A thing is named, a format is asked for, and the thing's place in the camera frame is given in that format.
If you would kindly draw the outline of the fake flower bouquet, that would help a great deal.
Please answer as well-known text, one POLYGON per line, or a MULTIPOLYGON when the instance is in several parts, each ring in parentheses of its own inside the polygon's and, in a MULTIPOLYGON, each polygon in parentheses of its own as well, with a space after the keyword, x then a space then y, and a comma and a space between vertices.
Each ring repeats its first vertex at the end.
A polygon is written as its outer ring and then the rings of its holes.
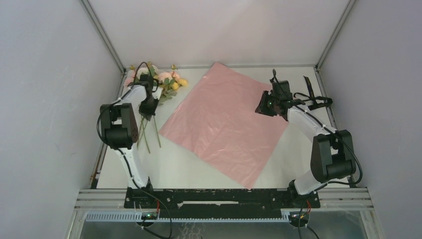
POLYGON ((155 118, 156 110, 158 106, 174 98, 180 88, 188 86, 188 81, 185 78, 182 78, 177 70, 178 68, 175 65, 172 65, 170 71, 160 71, 151 62, 142 62, 138 66, 129 66, 129 71, 124 81, 124 87, 128 89, 136 83, 142 83, 146 88, 147 98, 140 102, 137 107, 138 113, 141 116, 139 123, 140 137, 137 141, 137 145, 140 145, 142 140, 145 141, 149 153, 151 150, 146 136, 146 126, 148 122, 153 122, 158 145, 161 147, 161 140, 155 118))

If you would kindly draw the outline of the purple pink wrapping paper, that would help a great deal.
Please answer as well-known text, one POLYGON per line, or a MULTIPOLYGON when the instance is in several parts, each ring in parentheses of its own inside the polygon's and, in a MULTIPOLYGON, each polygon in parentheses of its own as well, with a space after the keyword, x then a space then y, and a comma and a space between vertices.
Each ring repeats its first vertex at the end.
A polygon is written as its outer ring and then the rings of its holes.
POLYGON ((270 88, 214 63, 159 132, 251 189, 288 125, 255 112, 270 88))

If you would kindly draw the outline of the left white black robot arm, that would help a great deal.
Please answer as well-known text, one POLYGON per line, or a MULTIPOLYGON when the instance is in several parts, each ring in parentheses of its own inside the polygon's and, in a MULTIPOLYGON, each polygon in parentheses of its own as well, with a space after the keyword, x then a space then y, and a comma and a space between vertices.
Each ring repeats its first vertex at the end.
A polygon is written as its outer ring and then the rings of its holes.
POLYGON ((138 153, 141 138, 138 127, 143 120, 156 115, 159 104, 158 81, 150 75, 140 75, 138 82, 130 83, 128 90, 111 104, 100 107, 97 133, 101 141, 119 156, 132 189, 150 184, 146 169, 138 153))

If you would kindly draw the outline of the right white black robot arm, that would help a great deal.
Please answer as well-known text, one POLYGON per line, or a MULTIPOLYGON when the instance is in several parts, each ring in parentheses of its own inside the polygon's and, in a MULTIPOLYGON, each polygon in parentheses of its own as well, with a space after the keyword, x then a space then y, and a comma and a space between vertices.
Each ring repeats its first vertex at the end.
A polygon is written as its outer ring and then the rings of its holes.
POLYGON ((293 207, 301 207, 307 194, 328 184, 341 184, 343 178, 361 171, 347 130, 337 130, 324 124, 306 103, 295 99, 288 81, 270 80, 272 90, 263 91, 256 113, 283 119, 296 126, 312 143, 310 169, 292 180, 287 194, 293 207))

